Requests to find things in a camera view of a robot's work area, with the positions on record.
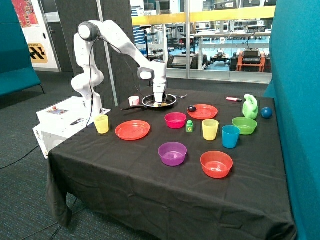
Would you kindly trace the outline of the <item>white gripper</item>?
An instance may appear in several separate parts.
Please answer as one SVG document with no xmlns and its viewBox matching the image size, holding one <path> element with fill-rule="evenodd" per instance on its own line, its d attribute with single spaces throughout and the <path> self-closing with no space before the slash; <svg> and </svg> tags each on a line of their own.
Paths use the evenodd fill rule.
<svg viewBox="0 0 320 240">
<path fill-rule="evenodd" d="M 165 91 L 166 91 L 167 85 L 165 83 L 154 83 L 153 84 L 153 95 L 154 95 L 154 105 L 156 107 L 159 107 L 160 104 L 164 101 L 165 98 Z"/>
</svg>

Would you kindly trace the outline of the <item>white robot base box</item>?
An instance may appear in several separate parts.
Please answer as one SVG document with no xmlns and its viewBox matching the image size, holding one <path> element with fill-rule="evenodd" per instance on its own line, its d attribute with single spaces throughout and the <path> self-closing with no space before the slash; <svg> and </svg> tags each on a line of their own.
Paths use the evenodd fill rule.
<svg viewBox="0 0 320 240">
<path fill-rule="evenodd" d="M 72 96 L 36 113 L 39 124 L 33 133 L 45 159 L 49 152 L 93 123 L 82 97 Z"/>
</svg>

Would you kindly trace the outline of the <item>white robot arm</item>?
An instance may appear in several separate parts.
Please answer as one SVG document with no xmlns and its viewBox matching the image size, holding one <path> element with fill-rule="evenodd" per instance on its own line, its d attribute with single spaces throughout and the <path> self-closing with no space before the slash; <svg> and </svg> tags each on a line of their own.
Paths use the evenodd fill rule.
<svg viewBox="0 0 320 240">
<path fill-rule="evenodd" d="M 153 105 L 165 106 L 167 64 L 158 59 L 148 60 L 112 20 L 104 22 L 90 20 L 81 23 L 78 33 L 74 35 L 75 59 L 77 65 L 83 69 L 83 73 L 71 81 L 73 89 L 83 97 L 88 113 L 96 116 L 103 112 L 101 97 L 94 90 L 94 87 L 100 85 L 104 80 L 103 73 L 96 66 L 93 53 L 94 43 L 98 40 L 107 42 L 116 52 L 132 57 L 139 65 L 137 76 L 141 80 L 153 82 Z"/>
</svg>

